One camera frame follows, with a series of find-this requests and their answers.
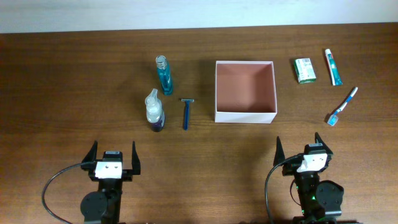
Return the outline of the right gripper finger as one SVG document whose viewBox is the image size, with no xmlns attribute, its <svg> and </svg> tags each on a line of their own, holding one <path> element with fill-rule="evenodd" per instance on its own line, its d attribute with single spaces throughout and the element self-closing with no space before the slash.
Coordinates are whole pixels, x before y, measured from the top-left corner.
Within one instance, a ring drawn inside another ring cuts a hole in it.
<svg viewBox="0 0 398 224">
<path fill-rule="evenodd" d="M 280 137 L 277 136 L 277 139 L 276 139 L 276 150 L 275 150 L 273 166 L 276 166 L 277 164 L 280 164 L 283 161 L 285 161 L 285 154 L 284 154 L 284 150 L 283 150 L 283 147 L 282 147 L 282 143 L 281 143 Z"/>
<path fill-rule="evenodd" d="M 315 133 L 315 142 L 322 144 L 322 148 L 326 151 L 326 153 L 328 155 L 332 155 L 333 152 L 331 151 L 331 149 L 326 145 L 326 143 L 323 141 L 323 139 L 320 137 L 319 133 L 316 132 Z"/>
</svg>

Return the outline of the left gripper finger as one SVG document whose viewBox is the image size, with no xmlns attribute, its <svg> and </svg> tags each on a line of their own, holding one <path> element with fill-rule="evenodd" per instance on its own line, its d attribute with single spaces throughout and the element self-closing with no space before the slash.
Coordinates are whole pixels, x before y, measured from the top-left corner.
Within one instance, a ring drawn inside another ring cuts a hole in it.
<svg viewBox="0 0 398 224">
<path fill-rule="evenodd" d="M 94 141 L 93 145 L 91 146 L 90 150 L 83 158 L 82 163 L 84 165 L 93 165 L 96 162 L 96 156 L 98 152 L 98 142 L 97 140 Z"/>
<path fill-rule="evenodd" d="M 136 151 L 136 143 L 132 142 L 132 174 L 133 175 L 140 175 L 141 174 L 141 162 L 139 156 Z"/>
</svg>

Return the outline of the clear purple spray bottle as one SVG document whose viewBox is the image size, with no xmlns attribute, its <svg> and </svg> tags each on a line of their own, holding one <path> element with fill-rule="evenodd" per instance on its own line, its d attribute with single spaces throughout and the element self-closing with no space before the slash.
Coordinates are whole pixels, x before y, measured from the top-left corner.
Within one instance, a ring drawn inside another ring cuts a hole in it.
<svg viewBox="0 0 398 224">
<path fill-rule="evenodd" d="M 157 97 L 158 89 L 153 88 L 145 99 L 146 116 L 154 132 L 160 132 L 164 128 L 165 113 L 162 102 Z"/>
</svg>

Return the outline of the teal mouthwash bottle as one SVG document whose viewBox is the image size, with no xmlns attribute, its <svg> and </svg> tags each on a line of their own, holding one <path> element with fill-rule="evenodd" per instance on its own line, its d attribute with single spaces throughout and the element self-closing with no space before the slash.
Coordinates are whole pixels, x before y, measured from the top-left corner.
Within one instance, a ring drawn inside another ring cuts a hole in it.
<svg viewBox="0 0 398 224">
<path fill-rule="evenodd" d="M 163 55 L 158 55 L 155 62 L 164 95 L 171 95 L 173 93 L 173 82 L 169 62 Z"/>
</svg>

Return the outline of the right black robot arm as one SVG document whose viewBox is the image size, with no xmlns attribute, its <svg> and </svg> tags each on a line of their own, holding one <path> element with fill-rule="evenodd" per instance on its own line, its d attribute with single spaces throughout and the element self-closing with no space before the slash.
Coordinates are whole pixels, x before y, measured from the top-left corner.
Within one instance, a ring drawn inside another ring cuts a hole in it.
<svg viewBox="0 0 398 224">
<path fill-rule="evenodd" d="M 283 176 L 292 176 L 296 185 L 302 216 L 292 223 L 336 223 L 341 216 L 344 188 L 330 180 L 320 180 L 319 174 L 328 167 L 331 149 L 318 133 L 315 142 L 307 144 L 303 153 L 285 157 L 280 138 L 276 140 L 274 167 L 282 167 Z"/>
</svg>

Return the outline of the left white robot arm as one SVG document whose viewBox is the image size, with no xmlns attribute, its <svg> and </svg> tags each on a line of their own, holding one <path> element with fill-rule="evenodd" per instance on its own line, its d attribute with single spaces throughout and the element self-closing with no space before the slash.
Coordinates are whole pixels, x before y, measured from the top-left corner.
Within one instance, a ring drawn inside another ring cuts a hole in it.
<svg viewBox="0 0 398 224">
<path fill-rule="evenodd" d="M 85 223 L 119 223 L 123 183 L 141 174 L 136 145 L 132 145 L 130 169 L 123 169 L 121 151 L 105 151 L 103 158 L 97 159 L 97 149 L 95 141 L 82 160 L 81 169 L 88 172 L 91 181 L 98 183 L 98 189 L 82 199 L 80 211 Z"/>
</svg>

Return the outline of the blue white toothbrush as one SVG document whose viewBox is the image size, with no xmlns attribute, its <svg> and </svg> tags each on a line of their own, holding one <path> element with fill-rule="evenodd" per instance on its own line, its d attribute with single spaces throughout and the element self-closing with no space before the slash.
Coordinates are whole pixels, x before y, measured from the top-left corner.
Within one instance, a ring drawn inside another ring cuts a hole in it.
<svg viewBox="0 0 398 224">
<path fill-rule="evenodd" d="M 337 107 L 337 109 L 332 112 L 326 122 L 329 126 L 334 126 L 338 122 L 337 114 L 345 109 L 346 105 L 352 100 L 357 91 L 358 87 L 354 87 L 351 93 L 345 98 L 344 102 L 342 102 L 342 104 L 340 104 L 339 107 Z"/>
</svg>

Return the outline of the white teal toothpaste tube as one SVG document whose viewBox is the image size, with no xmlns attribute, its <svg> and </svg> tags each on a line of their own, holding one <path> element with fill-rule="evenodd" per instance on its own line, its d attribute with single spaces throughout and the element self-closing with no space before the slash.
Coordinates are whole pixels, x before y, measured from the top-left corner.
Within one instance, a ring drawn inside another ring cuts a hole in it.
<svg viewBox="0 0 398 224">
<path fill-rule="evenodd" d="M 325 56 L 326 60 L 328 62 L 328 67 L 331 75 L 331 82 L 333 86 L 339 86 L 342 85 L 343 82 L 341 81 L 340 74 L 338 72 L 338 69 L 336 67 L 335 60 L 333 58 L 333 54 L 330 49 L 325 50 Z"/>
</svg>

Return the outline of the green white soap box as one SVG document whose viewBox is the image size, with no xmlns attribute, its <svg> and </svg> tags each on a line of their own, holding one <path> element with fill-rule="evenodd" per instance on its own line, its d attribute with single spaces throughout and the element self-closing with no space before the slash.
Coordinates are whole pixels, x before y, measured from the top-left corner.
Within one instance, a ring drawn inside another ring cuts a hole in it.
<svg viewBox="0 0 398 224">
<path fill-rule="evenodd" d="M 316 75 L 309 58 L 298 58 L 294 60 L 297 80 L 300 84 L 315 82 Z"/>
</svg>

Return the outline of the white box pink interior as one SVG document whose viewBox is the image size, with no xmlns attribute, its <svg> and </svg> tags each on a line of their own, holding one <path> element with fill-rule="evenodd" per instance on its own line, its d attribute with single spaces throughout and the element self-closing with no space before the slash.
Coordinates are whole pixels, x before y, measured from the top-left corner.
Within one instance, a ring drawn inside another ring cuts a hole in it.
<svg viewBox="0 0 398 224">
<path fill-rule="evenodd" d="M 276 115 L 272 61 L 216 62 L 216 123 L 270 124 Z"/>
</svg>

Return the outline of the blue disposable razor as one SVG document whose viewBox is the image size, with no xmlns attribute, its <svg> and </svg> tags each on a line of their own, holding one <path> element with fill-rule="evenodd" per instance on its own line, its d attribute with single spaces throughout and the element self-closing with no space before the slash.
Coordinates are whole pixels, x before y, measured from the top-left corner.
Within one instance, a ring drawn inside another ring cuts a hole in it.
<svg viewBox="0 0 398 224">
<path fill-rule="evenodd" d="M 193 103 L 195 100 L 192 98 L 181 98 L 180 100 L 185 103 L 183 129 L 187 131 L 190 120 L 190 104 Z"/>
</svg>

